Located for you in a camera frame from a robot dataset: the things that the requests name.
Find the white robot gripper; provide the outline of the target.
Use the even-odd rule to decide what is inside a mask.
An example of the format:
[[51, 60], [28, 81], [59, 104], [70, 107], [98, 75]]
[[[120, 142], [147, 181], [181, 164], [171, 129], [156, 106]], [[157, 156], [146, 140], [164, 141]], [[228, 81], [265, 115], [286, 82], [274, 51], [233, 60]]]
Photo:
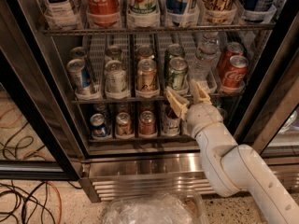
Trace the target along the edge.
[[189, 110], [190, 102], [172, 88], [166, 88], [165, 97], [178, 118], [185, 119], [186, 116], [187, 134], [195, 138], [205, 127], [223, 122], [223, 117], [219, 110], [211, 104], [208, 93], [194, 79], [190, 81], [190, 92], [194, 105]]

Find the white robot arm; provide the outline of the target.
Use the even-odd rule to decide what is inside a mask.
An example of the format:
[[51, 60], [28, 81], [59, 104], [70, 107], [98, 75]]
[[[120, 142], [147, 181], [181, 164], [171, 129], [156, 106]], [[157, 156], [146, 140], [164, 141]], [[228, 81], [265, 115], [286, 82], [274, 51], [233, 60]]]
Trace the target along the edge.
[[299, 206], [262, 157], [250, 146], [239, 145], [200, 83], [191, 80], [193, 101], [170, 87], [165, 97], [183, 121], [184, 132], [200, 147], [200, 162], [211, 187], [221, 197], [245, 190], [269, 224], [299, 224]]

